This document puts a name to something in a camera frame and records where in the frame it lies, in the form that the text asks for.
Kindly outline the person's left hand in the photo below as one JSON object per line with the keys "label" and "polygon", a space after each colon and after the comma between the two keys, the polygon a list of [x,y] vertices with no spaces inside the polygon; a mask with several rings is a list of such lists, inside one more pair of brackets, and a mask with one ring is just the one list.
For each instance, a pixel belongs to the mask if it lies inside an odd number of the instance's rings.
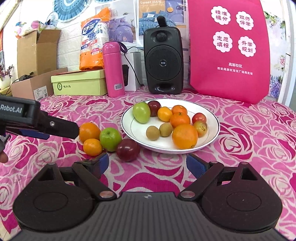
{"label": "person's left hand", "polygon": [[1,163],[7,163],[8,162],[8,156],[6,155],[6,153],[4,152],[5,149],[5,143],[4,143],[4,137],[1,136],[1,151],[0,151],[0,162]]}

